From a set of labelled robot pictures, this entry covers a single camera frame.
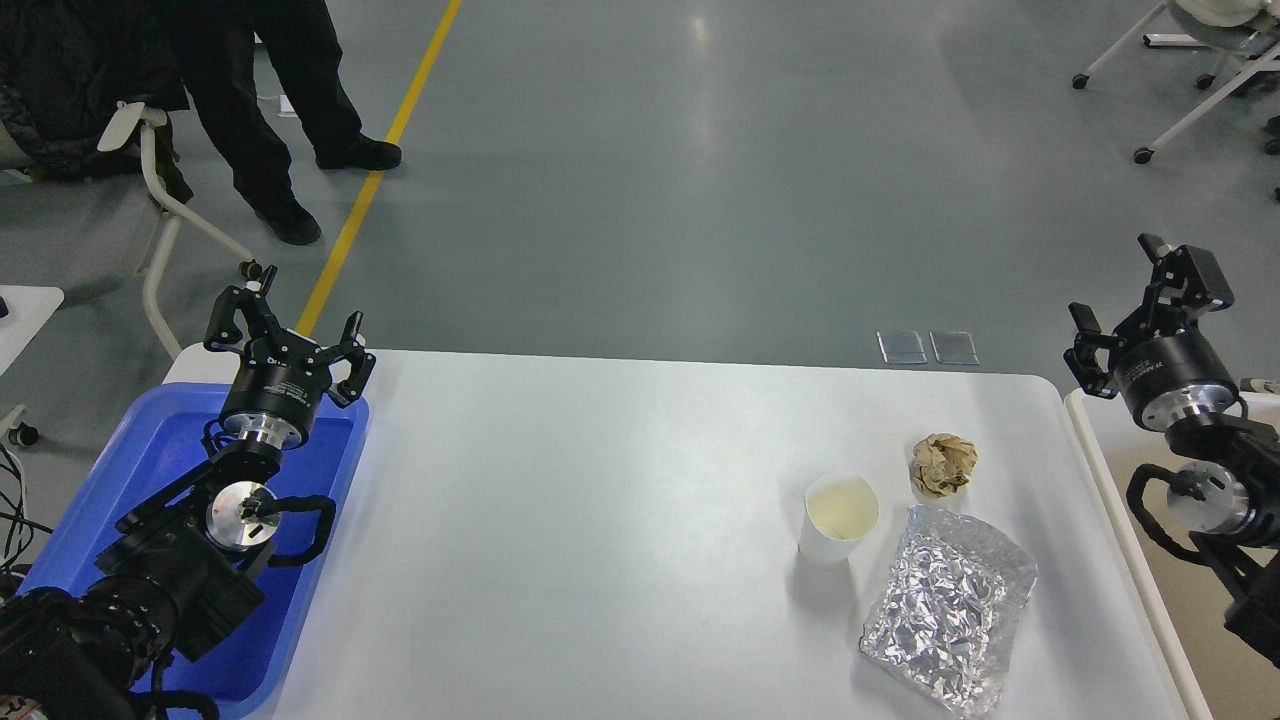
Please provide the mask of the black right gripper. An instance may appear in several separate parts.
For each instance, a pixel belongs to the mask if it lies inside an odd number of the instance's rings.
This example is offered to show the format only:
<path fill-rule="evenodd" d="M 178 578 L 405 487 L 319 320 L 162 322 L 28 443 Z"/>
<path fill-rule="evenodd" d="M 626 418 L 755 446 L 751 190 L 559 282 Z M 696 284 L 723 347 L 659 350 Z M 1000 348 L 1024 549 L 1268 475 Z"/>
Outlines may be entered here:
<path fill-rule="evenodd" d="M 1070 302 L 1076 333 L 1062 356 L 1068 369 L 1085 395 L 1120 395 L 1146 430 L 1225 413 L 1240 391 L 1199 328 L 1203 315 L 1235 302 L 1219 260 L 1206 249 L 1174 247 L 1157 234 L 1139 234 L 1137 242 L 1152 265 L 1138 309 L 1103 333 L 1092 306 Z"/>

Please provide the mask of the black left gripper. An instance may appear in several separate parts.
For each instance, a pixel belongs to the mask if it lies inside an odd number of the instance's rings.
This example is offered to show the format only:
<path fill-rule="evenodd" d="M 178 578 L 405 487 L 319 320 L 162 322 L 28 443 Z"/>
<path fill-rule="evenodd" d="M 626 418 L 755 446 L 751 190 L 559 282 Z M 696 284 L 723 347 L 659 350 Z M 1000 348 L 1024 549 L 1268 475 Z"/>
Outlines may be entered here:
<path fill-rule="evenodd" d="M 348 315 L 334 345 L 293 338 L 268 305 L 276 273 L 275 265 L 266 265 L 256 281 L 218 295 L 204 347 L 239 356 L 219 414 L 221 429 L 242 439 L 256 433 L 275 447 L 300 447 L 308 441 L 323 396 L 348 407 L 362 397 L 378 359 L 361 336 L 361 311 Z"/>

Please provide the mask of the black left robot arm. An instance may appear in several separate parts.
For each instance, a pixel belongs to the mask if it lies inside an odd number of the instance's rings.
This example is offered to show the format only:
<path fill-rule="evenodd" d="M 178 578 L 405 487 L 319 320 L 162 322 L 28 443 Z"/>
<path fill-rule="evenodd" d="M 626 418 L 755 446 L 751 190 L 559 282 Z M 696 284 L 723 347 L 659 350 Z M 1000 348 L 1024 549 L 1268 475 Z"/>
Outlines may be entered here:
<path fill-rule="evenodd" d="M 204 336 L 239 359 L 206 459 L 116 520 L 83 594 L 45 585 L 3 603 L 3 711 L 20 719 L 165 719 L 220 712 L 195 691 L 168 691 L 177 655 L 196 661 L 265 602 L 257 575 L 302 568 L 328 547 L 339 515 L 326 495 L 279 496 L 269 482 L 306 445 L 329 398 L 362 397 L 376 364 L 349 314 L 323 346 L 268 305 L 276 268 L 221 291 Z"/>

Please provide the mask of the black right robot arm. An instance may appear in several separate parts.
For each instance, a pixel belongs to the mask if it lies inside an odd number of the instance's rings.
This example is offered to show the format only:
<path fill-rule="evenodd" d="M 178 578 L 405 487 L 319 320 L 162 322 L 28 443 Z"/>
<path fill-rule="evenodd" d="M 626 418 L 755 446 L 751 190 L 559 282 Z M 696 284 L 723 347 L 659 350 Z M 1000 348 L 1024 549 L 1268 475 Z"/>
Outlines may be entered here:
<path fill-rule="evenodd" d="M 1213 571 L 1231 598 L 1225 628 L 1277 664 L 1277 561 L 1251 557 L 1277 548 L 1277 429 L 1251 418 L 1199 328 L 1234 295 L 1211 251 L 1151 233 L 1138 243 L 1152 266 L 1139 306 L 1107 332 L 1089 305 L 1070 304 L 1075 336 L 1062 359 L 1085 395 L 1121 398 L 1139 428 L 1185 459 L 1178 470 L 1139 465 L 1126 505 L 1160 548 Z"/>

